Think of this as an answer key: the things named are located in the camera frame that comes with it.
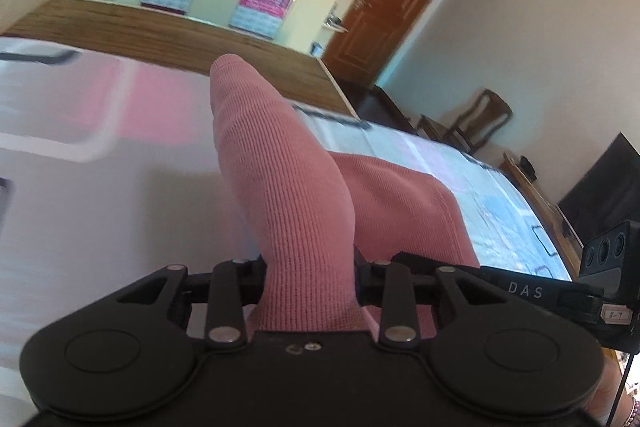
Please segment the human hand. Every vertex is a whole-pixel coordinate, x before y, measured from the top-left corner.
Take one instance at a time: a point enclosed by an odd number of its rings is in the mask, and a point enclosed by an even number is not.
[[[604,425],[609,418],[609,412],[616,398],[616,392],[620,386],[620,368],[618,364],[609,357],[605,357],[604,369],[600,384],[595,394],[585,407],[585,411],[591,415],[593,419]],[[623,393],[620,397],[616,415],[613,418],[611,427],[622,427],[627,418],[631,414],[634,406],[634,399],[627,393]]]

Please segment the bracelet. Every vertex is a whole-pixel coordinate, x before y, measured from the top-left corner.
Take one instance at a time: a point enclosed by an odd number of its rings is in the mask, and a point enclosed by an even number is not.
[[[640,425],[640,415],[638,415],[638,409],[640,409],[640,402],[634,398],[634,407],[629,414],[629,418],[624,422],[623,427],[636,427]]]

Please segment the circular pad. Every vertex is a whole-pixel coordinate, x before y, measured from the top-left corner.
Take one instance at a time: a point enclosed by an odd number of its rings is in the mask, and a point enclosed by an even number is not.
[[[603,368],[597,341],[556,315],[509,304],[474,306],[431,341],[439,382],[489,415],[543,418],[580,407]]]
[[[171,396],[191,374],[189,337],[144,305],[91,307],[40,330],[20,373],[34,403],[68,417],[134,416]]]
[[[80,371],[113,373],[127,367],[140,354],[138,340],[124,331],[83,333],[66,346],[66,359]]]

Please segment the pink towel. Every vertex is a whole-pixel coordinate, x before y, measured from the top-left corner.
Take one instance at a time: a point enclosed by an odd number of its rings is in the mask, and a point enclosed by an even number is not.
[[[455,197],[428,174],[368,156],[328,153],[241,58],[211,68],[214,139],[223,177],[268,264],[250,327],[363,330],[353,246],[368,261],[409,251],[478,266]],[[379,319],[380,310],[369,312]],[[427,307],[423,336],[434,333]]]

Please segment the label sticker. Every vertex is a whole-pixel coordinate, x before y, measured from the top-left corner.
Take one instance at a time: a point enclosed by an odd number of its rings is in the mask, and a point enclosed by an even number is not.
[[[605,324],[631,324],[633,312],[622,304],[603,304],[600,317]]]

